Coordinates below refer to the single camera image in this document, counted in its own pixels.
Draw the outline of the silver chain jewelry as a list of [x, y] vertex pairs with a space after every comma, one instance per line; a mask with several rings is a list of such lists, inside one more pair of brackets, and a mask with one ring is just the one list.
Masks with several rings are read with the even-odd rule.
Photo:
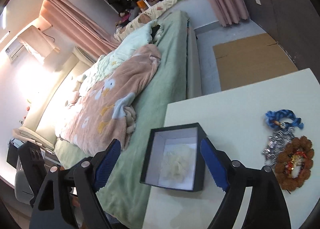
[[268, 142], [261, 154], [265, 158], [264, 164], [274, 168], [277, 164], [278, 155], [285, 149], [288, 143], [294, 138], [295, 128], [276, 129], [272, 135], [268, 137]]

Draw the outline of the black square jewelry box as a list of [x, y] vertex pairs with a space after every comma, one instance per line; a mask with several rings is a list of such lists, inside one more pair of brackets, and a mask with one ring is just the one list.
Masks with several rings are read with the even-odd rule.
[[140, 183], [177, 191], [203, 190], [206, 165], [200, 145], [206, 137], [199, 123], [152, 129]]

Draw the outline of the beige padded headboard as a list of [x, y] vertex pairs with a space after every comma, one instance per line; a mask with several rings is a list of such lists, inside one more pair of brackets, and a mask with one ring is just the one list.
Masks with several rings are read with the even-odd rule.
[[31, 102], [23, 124], [12, 130], [13, 137], [54, 149], [57, 141], [55, 128], [61, 111], [69, 96], [80, 87], [80, 76], [93, 64], [80, 48], [74, 48], [61, 70], [54, 74], [53, 81], [44, 86], [46, 90]]

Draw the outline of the green sheeted bed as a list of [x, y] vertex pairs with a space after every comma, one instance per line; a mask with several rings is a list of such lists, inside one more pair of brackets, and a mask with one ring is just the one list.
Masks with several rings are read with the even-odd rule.
[[103, 210], [128, 228], [142, 228], [150, 187], [140, 183], [150, 130], [163, 126], [169, 103], [201, 96], [196, 36], [189, 16], [174, 11], [160, 23], [157, 40], [162, 59], [146, 88], [136, 97], [136, 128], [105, 187], [97, 192]]

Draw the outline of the pink duck print blanket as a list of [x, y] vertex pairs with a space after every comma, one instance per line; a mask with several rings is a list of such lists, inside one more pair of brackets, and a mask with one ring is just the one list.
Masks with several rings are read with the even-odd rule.
[[114, 140], [125, 149], [134, 132], [136, 111], [132, 103], [154, 77], [161, 61], [157, 46], [137, 49], [108, 77], [76, 97], [57, 126], [58, 137], [94, 156]]

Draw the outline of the white square table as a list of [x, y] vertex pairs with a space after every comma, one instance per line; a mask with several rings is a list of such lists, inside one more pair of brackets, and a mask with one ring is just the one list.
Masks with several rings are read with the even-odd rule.
[[[319, 200], [319, 82], [310, 69], [207, 96], [171, 103], [165, 126], [198, 123], [213, 145], [249, 168], [264, 165], [262, 150], [272, 134], [265, 122], [268, 111], [290, 109], [301, 118], [315, 151], [310, 178], [285, 193], [292, 228], [299, 228]], [[224, 197], [210, 172], [198, 193], [152, 187], [144, 228], [207, 228]]]

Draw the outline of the flattened brown cardboard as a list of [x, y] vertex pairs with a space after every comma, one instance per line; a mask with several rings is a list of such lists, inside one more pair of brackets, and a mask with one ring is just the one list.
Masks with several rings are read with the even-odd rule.
[[213, 46], [221, 90], [296, 72], [285, 51], [267, 33]]

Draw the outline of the pink curtain left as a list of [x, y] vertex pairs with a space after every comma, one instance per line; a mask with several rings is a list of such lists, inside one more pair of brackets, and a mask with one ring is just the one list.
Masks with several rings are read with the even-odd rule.
[[40, 15], [95, 59], [120, 44], [69, 0], [43, 0]]

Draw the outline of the floral window seat cushion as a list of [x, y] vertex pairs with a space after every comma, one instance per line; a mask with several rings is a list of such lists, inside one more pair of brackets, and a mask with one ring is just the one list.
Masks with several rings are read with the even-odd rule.
[[137, 17], [131, 20], [126, 26], [117, 28], [114, 33], [114, 38], [122, 42], [126, 36], [136, 29], [142, 27], [152, 20], [158, 19], [162, 14], [164, 14], [168, 9], [173, 7], [176, 3], [182, 0], [163, 0], [153, 5], [144, 12], [141, 12]]

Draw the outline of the pale green floral duvet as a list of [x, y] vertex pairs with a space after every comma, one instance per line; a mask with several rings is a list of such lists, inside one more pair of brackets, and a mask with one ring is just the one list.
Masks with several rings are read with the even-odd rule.
[[96, 63], [75, 78], [73, 91], [79, 92], [80, 96], [85, 96], [95, 83], [110, 76], [116, 68], [132, 57], [138, 48], [152, 43], [152, 29], [157, 25], [157, 20], [149, 22], [129, 34], [116, 50], [107, 55], [101, 55]]

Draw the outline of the dark wood wardrobe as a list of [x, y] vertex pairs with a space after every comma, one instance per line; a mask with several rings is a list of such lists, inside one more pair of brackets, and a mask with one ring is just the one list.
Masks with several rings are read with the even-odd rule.
[[319, 78], [319, 0], [244, 0], [251, 20], [289, 54], [299, 70]]

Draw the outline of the covered wall air conditioner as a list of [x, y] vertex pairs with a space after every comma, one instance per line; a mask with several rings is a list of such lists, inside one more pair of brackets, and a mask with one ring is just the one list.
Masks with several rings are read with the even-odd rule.
[[45, 35], [33, 25], [18, 35], [7, 47], [5, 53], [13, 61], [23, 48], [41, 63], [53, 52], [60, 52], [59, 47], [55, 44], [55, 39]]

